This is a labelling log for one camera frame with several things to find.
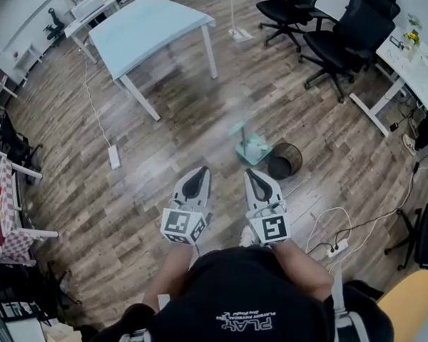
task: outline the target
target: electrical outlet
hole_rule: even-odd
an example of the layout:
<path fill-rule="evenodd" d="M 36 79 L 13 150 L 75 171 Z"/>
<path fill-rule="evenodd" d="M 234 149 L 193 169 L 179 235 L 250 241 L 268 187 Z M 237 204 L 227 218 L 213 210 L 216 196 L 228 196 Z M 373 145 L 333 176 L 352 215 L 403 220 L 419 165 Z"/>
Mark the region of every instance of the electrical outlet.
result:
<path fill-rule="evenodd" d="M 339 247 L 338 249 L 335 249 L 334 252 L 331 252 L 330 249 L 327 249 L 327 256 L 329 258 L 333 258 L 334 256 L 336 256 L 337 254 L 341 253 L 342 251 L 344 251 L 347 248 L 347 240 L 341 239 L 338 243 L 337 246 Z"/>

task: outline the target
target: yellow chair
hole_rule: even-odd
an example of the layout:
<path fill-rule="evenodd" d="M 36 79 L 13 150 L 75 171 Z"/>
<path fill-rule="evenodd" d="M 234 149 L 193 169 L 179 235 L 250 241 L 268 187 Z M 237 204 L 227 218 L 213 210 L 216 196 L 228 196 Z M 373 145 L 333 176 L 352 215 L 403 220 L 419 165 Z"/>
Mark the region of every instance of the yellow chair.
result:
<path fill-rule="evenodd" d="M 428 271 L 420 270 L 401 280 L 377 305 L 389 316 L 394 342 L 411 342 L 428 315 Z"/>

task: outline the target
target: black t-shirt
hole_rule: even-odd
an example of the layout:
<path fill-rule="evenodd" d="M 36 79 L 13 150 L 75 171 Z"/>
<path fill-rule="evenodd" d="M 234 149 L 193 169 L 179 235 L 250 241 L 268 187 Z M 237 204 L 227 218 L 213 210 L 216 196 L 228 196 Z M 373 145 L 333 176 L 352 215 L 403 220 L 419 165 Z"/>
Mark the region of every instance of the black t-shirt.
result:
<path fill-rule="evenodd" d="M 376 303 L 345 287 L 347 310 L 360 314 L 371 341 L 393 341 Z M 331 297 L 322 303 L 289 281 L 272 252 L 234 248 L 207 254 L 190 269 L 182 295 L 154 313 L 130 307 L 95 342 L 146 328 L 154 341 L 333 341 Z"/>

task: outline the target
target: wooden floor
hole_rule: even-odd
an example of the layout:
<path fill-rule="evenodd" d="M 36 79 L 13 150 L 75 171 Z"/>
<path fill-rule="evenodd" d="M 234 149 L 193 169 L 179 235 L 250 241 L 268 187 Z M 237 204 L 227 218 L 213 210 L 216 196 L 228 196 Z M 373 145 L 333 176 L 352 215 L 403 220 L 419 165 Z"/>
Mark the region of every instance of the wooden floor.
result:
<path fill-rule="evenodd" d="M 89 62 L 88 87 L 107 138 L 118 146 L 119 170 L 110 169 L 108 146 L 83 86 L 84 57 L 71 40 L 49 51 L 33 69 L 19 92 L 25 104 L 13 100 L 9 105 L 16 129 L 31 144 L 44 145 L 38 156 L 44 177 L 26 189 L 26 206 L 38 228 L 60 232 L 36 254 L 43 266 L 53 259 L 57 271 L 73 272 L 71 290 L 83 302 L 71 310 L 76 323 L 108 325 L 141 300 L 168 250 L 159 232 L 162 209 L 176 181 L 197 166 L 207 165 L 213 174 L 214 217 L 202 252 L 238 243 L 246 223 L 247 165 L 234 152 L 238 138 L 227 134 L 240 120 L 247 119 L 249 130 L 270 144 L 287 141 L 302 152 L 301 171 L 280 183 L 293 221 L 292 238 L 301 247 L 323 210 L 344 207 L 352 223 L 360 224 L 394 209 L 408 190 L 415 159 L 400 138 L 409 131 L 407 122 L 386 139 L 350 99 L 338 104 L 331 81 L 306 91 L 302 84 L 318 67 L 298 63 L 288 37 L 264 47 L 264 35 L 271 29 L 258 29 L 264 19 L 253 2 L 235 0 L 237 24 L 255 37 L 239 46 L 227 33 L 229 0 L 177 1 L 217 21 L 210 33 L 219 76 L 209 76 L 198 31 L 149 58 L 132 79 L 149 86 L 165 74 L 144 92 L 162 116 L 156 122 L 119 91 L 103 62 Z M 307 28 L 314 29 L 314 24 Z M 305 44 L 303 52 L 312 54 Z M 361 72 L 354 84 L 343 81 L 342 86 L 373 103 L 389 83 L 371 69 Z M 407 113 L 409 108 L 401 110 Z M 394 103 L 381 116 L 386 125 L 402 118 Z M 426 202 L 428 168 L 417 173 L 404 208 L 413 213 Z M 342 211 L 326 214 L 310 247 L 331 240 L 347 225 Z M 349 250 L 369 230 L 353 231 Z M 389 289 L 405 275 L 396 271 L 405 250 L 385 257 L 383 249 L 404 235 L 397 215 L 380 220 L 366 245 L 343 263 L 345 279 Z M 323 249 L 313 256 L 325 266 L 337 260 L 325 257 Z"/>

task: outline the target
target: checkered tablecloth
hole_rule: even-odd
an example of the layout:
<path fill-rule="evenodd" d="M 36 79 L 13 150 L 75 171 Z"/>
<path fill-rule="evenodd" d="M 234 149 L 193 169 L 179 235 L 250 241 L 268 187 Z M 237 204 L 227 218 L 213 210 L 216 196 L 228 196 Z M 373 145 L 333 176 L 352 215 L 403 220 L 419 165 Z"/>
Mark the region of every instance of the checkered tablecloth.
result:
<path fill-rule="evenodd" d="M 29 247 L 39 236 L 29 234 L 25 229 L 16 228 L 14 219 L 13 182 L 11 161 L 0 160 L 0 261 L 11 259 L 26 263 L 29 260 Z"/>

